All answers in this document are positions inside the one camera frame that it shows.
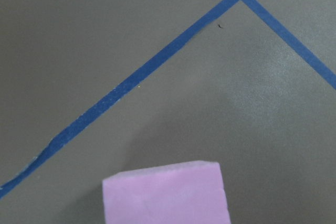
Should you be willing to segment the pink foam block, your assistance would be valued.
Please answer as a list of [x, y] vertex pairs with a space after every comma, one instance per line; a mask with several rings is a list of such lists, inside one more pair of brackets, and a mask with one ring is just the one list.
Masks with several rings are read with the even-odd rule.
[[102, 182], [106, 223], [230, 223], [221, 168], [192, 161], [119, 172]]

